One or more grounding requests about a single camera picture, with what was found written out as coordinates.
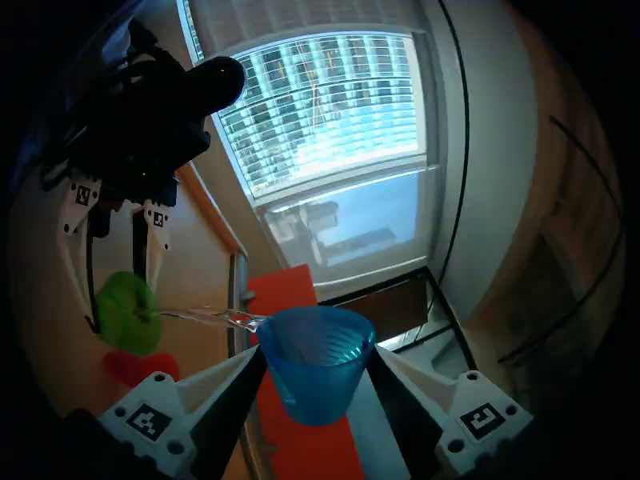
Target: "white plastic part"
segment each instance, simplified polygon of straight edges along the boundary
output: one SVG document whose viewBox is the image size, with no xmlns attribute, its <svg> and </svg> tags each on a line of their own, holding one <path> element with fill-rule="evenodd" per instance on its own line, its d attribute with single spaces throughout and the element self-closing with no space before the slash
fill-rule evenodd
<svg viewBox="0 0 640 480">
<path fill-rule="evenodd" d="M 58 220 L 58 247 L 71 288 L 82 308 L 82 313 L 94 325 L 94 316 L 86 276 L 86 234 L 90 210 L 98 203 L 101 180 L 72 178 L 66 190 Z M 79 240 L 78 254 L 71 254 L 72 244 Z"/>
<path fill-rule="evenodd" d="M 198 451 L 191 430 L 251 360 L 257 347 L 174 382 L 155 372 L 100 417 L 100 423 L 133 453 L 148 457 L 172 478 L 192 478 Z"/>
<path fill-rule="evenodd" d="M 169 207 L 151 200 L 144 204 L 145 220 L 148 225 L 146 236 L 146 282 L 155 293 L 158 276 L 165 254 L 171 248 L 169 242 Z"/>
<path fill-rule="evenodd" d="M 377 346 L 378 352 L 442 428 L 436 455 L 443 467 L 464 475 L 513 440 L 533 417 L 475 370 L 457 380 L 424 371 Z"/>
<path fill-rule="evenodd" d="M 155 372 L 105 412 L 100 423 L 134 454 L 182 478 L 196 454 L 185 416 L 172 377 Z"/>
</svg>

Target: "white wall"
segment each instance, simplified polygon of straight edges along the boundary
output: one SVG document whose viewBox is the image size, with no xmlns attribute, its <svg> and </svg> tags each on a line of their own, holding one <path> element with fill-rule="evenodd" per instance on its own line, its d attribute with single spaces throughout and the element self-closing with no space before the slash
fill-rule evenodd
<svg viewBox="0 0 640 480">
<path fill-rule="evenodd" d="M 464 103 L 458 56 L 436 0 L 422 0 L 437 46 L 448 128 L 441 229 L 430 266 L 442 271 L 462 181 Z M 445 2 L 462 50 L 470 147 L 462 215 L 442 289 L 464 321 L 487 292 L 511 244 L 533 175 L 537 108 L 524 44 L 499 0 Z"/>
</svg>

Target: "red-orange surface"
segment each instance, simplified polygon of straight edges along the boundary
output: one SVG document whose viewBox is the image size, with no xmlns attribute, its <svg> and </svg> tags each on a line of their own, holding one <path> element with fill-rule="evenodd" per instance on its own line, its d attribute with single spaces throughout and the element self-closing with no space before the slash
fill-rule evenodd
<svg viewBox="0 0 640 480">
<path fill-rule="evenodd" d="M 249 303 L 252 314 L 272 315 L 318 302 L 306 265 L 252 278 L 248 288 L 256 293 Z M 258 338 L 252 335 L 251 341 Z M 258 411 L 265 440 L 274 446 L 270 459 L 277 480 L 364 479 L 346 417 L 323 427 L 295 422 L 286 414 L 269 371 L 258 391 Z"/>
</svg>

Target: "glass window pane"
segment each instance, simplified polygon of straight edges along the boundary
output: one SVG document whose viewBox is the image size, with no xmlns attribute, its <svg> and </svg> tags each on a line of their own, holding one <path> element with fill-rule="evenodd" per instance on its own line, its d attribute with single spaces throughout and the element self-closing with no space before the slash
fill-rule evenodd
<svg viewBox="0 0 640 480">
<path fill-rule="evenodd" d="M 245 91 L 220 116 L 255 197 L 417 153 L 406 38 L 320 35 L 237 56 Z"/>
</svg>

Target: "window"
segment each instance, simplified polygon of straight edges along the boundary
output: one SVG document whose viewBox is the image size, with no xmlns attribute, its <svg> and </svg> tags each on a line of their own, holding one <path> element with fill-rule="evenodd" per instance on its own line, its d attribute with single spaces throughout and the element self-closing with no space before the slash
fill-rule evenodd
<svg viewBox="0 0 640 480">
<path fill-rule="evenodd" d="M 217 124 L 254 204 L 317 178 L 424 154 L 412 52 L 406 35 L 345 33 L 235 55 L 246 87 Z"/>
<path fill-rule="evenodd" d="M 183 29 L 189 43 L 188 15 Z M 223 53 L 246 85 L 213 119 L 273 253 L 282 266 L 307 264 L 322 300 L 425 264 L 440 176 L 426 161 L 411 36 L 296 33 Z"/>
</svg>

